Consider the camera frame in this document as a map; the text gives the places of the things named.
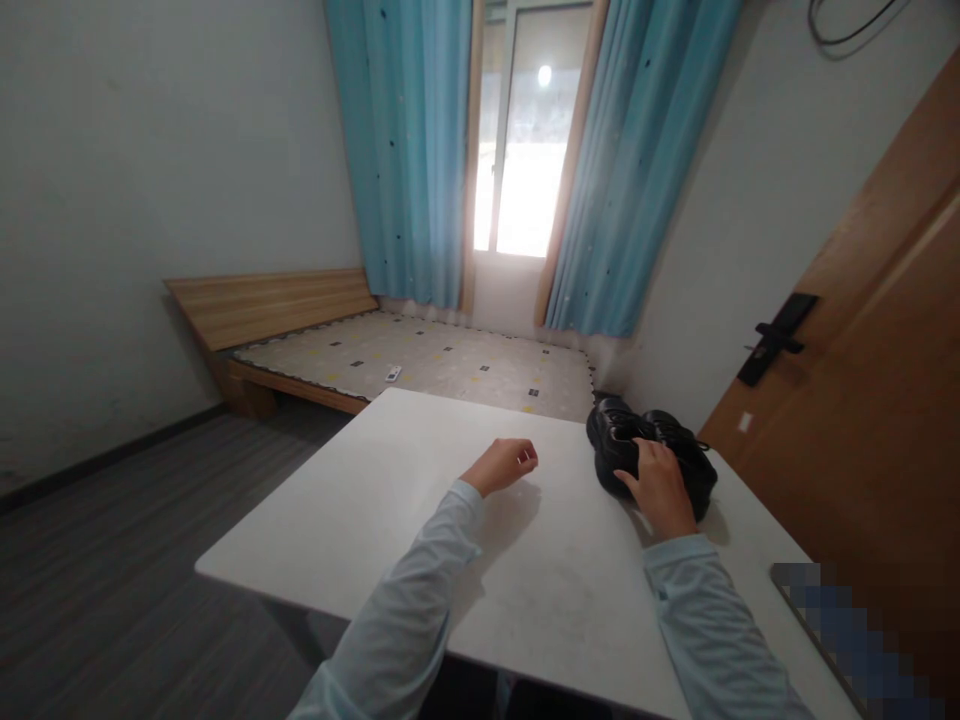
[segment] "curtain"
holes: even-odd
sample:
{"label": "curtain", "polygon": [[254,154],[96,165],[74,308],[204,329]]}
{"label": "curtain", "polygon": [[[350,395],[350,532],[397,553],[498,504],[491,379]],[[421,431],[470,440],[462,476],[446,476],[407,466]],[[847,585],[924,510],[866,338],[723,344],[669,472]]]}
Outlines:
{"label": "curtain", "polygon": [[629,337],[740,0],[611,0],[546,325]]}
{"label": "curtain", "polygon": [[370,292],[459,303],[470,0],[327,0]]}

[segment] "bed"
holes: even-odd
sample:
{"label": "bed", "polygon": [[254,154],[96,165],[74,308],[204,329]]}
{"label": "bed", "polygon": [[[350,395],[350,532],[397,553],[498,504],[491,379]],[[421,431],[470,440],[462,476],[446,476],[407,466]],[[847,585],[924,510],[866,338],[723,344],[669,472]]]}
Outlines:
{"label": "bed", "polygon": [[379,310],[362,269],[165,281],[225,401],[273,391],[359,413],[390,387],[583,422],[592,368],[577,350]]}

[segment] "floor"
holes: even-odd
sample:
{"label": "floor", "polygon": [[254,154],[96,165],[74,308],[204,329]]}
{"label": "floor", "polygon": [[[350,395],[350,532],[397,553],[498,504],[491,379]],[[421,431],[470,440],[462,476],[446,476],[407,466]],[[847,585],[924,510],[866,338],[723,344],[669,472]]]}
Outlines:
{"label": "floor", "polygon": [[0,517],[4,718],[282,718],[311,670],[194,561],[350,419],[222,415]]}

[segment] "hand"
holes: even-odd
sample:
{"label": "hand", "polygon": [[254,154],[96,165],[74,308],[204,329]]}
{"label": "hand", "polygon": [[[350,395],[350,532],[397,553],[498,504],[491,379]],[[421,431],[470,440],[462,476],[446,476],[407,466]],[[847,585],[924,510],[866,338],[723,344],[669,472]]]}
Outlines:
{"label": "hand", "polygon": [[497,438],[460,479],[473,485],[481,497],[510,487],[539,464],[529,440]]}
{"label": "hand", "polygon": [[637,477],[623,470],[614,470],[613,474],[630,488],[640,511],[662,540],[695,535],[697,523],[683,487],[677,456],[661,443],[640,438],[633,441],[640,450]]}

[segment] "mattress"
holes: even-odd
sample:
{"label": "mattress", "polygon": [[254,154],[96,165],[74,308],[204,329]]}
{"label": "mattress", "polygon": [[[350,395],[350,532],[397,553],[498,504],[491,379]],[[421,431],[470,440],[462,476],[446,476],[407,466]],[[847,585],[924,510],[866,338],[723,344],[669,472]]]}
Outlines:
{"label": "mattress", "polygon": [[373,400],[393,383],[441,395],[584,422],[592,368],[579,350],[376,311],[233,352],[241,362]]}

